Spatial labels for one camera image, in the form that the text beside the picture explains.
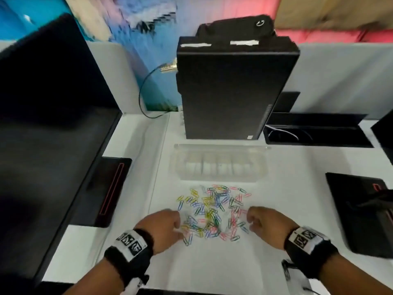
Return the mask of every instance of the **hand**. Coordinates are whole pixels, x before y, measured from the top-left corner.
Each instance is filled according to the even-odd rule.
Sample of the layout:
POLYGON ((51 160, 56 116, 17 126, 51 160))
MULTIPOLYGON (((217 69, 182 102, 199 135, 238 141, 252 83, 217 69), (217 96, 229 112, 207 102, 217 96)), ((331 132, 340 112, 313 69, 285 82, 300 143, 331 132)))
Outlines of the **hand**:
POLYGON ((247 212, 247 221, 252 223, 250 231, 258 235, 269 245, 284 250, 288 234, 299 225, 277 210, 266 207, 251 207, 247 212))
POLYGON ((179 212, 165 209, 146 216, 136 224, 135 229, 145 230, 153 237, 153 254, 159 254, 183 239, 183 233, 173 230, 179 226, 179 212))

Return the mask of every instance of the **metallic connector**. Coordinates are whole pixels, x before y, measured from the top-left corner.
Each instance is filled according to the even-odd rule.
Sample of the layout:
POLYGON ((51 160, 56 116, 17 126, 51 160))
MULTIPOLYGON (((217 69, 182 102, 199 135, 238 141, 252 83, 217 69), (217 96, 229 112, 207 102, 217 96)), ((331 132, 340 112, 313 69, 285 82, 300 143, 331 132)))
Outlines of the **metallic connector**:
POLYGON ((163 67, 160 68, 162 73, 170 72, 170 71, 177 71, 177 58, 173 60, 171 63, 165 64, 163 67))

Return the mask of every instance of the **black wristband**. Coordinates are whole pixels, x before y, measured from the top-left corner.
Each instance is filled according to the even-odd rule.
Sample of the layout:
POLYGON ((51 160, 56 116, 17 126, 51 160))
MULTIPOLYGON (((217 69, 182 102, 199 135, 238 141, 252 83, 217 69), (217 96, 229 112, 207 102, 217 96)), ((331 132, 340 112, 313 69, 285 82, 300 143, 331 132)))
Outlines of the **black wristband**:
POLYGON ((284 249, 307 278, 319 278, 327 259, 338 253, 325 235, 307 227, 297 228, 289 233, 284 249))
POLYGON ((147 283, 149 276, 145 272, 152 255, 152 236, 144 230, 135 229, 121 234, 105 251, 104 257, 116 268, 126 287, 136 277, 147 283))

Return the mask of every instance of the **person's left hand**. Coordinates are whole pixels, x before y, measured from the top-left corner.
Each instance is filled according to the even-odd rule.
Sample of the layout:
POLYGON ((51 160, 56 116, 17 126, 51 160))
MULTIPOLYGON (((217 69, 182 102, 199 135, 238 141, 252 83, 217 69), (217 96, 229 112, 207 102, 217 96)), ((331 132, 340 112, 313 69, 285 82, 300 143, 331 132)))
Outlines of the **person's left hand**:
POLYGON ((178 240, 183 239, 183 233, 173 230, 179 228, 179 226, 179 212, 165 209, 141 219, 136 224, 135 229, 145 230, 153 237, 153 254, 159 254, 170 248, 178 240))

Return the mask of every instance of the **plastic organizer tray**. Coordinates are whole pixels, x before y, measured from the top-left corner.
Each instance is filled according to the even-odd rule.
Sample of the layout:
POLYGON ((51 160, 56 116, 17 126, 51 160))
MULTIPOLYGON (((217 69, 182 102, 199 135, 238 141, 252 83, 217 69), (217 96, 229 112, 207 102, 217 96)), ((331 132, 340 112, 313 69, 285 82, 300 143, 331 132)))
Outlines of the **plastic organizer tray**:
POLYGON ((175 144, 171 172, 180 180, 257 182, 267 173, 265 146, 175 144))

